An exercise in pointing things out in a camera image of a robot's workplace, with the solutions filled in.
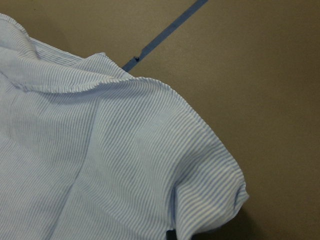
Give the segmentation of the light blue striped shirt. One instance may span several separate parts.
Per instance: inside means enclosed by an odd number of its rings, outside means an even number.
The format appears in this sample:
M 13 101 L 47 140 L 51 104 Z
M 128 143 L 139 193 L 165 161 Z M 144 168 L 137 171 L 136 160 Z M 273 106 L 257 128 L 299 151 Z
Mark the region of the light blue striped shirt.
M 0 237 L 179 240 L 248 199 L 236 160 L 167 84 L 0 16 Z

